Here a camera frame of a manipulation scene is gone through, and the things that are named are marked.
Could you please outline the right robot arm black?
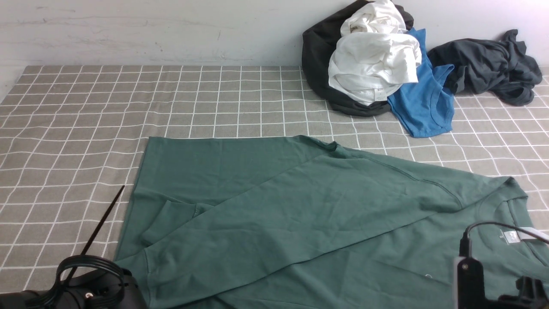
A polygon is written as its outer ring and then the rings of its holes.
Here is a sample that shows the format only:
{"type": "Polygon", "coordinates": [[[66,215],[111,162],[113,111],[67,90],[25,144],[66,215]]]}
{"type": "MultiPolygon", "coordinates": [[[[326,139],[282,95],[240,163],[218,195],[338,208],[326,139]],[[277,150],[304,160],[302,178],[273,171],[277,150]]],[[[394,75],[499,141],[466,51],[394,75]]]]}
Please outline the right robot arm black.
{"type": "Polygon", "coordinates": [[[529,276],[516,280],[518,295],[502,295],[497,300],[488,300],[487,309],[547,309],[548,295],[543,282],[529,276]]]}

